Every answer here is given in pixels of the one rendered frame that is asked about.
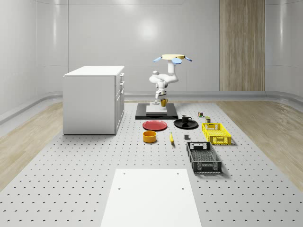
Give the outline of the black stove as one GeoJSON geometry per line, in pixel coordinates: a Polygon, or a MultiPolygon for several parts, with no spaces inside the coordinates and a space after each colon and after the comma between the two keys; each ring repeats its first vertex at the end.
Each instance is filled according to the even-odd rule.
{"type": "Polygon", "coordinates": [[[138,103],[135,119],[136,120],[176,120],[178,119],[178,114],[173,103],[168,103],[167,115],[164,114],[147,114],[146,106],[149,106],[148,103],[138,103]]]}

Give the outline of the red plate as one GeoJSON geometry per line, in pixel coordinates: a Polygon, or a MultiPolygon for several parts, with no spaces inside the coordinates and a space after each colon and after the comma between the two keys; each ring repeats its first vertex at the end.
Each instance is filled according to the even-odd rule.
{"type": "Polygon", "coordinates": [[[143,123],[143,128],[148,131],[162,131],[167,128],[167,124],[164,121],[150,120],[143,123]]]}

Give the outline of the drone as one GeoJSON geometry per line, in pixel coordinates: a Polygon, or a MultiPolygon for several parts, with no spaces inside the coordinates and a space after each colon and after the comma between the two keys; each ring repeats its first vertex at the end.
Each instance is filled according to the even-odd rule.
{"type": "Polygon", "coordinates": [[[153,62],[158,62],[159,60],[170,60],[174,64],[181,64],[182,59],[187,59],[188,61],[192,61],[190,58],[186,57],[182,54],[163,54],[161,57],[158,57],[157,59],[153,60],[153,62]]]}

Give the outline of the yellow bowl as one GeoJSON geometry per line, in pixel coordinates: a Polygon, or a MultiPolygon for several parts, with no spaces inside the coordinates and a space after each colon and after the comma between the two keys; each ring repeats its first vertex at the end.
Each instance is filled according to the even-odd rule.
{"type": "Polygon", "coordinates": [[[143,133],[143,141],[146,143],[154,143],[157,140],[157,133],[155,131],[145,131],[143,133]]]}

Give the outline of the black plate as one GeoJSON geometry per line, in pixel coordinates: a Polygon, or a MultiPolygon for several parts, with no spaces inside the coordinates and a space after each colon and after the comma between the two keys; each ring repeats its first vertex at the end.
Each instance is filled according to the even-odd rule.
{"type": "Polygon", "coordinates": [[[198,127],[198,123],[194,120],[190,120],[188,123],[183,123],[182,119],[174,121],[174,125],[180,129],[190,130],[198,127]]]}

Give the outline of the white cabinet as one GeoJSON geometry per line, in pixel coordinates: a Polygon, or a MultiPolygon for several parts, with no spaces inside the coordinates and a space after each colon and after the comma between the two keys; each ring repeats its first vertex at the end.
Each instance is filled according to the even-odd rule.
{"type": "Polygon", "coordinates": [[[83,66],[63,77],[63,133],[115,135],[124,114],[124,66],[83,66]]]}

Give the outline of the yellow basket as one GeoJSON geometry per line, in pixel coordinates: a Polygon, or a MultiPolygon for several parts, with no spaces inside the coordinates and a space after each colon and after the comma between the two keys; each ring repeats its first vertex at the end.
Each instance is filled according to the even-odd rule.
{"type": "Polygon", "coordinates": [[[221,123],[202,123],[202,132],[212,144],[231,144],[231,135],[221,123]]]}

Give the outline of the dark grey basket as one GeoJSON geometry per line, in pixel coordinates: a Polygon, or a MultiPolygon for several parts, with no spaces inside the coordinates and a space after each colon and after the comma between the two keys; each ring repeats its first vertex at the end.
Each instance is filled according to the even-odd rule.
{"type": "Polygon", "coordinates": [[[210,142],[187,142],[187,154],[194,172],[222,171],[222,161],[210,142]]]}

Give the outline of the white board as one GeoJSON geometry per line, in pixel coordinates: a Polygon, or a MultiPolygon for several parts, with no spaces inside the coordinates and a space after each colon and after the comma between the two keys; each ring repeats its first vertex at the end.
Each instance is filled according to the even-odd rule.
{"type": "Polygon", "coordinates": [[[101,227],[201,227],[186,169],[117,169],[101,227]]]}

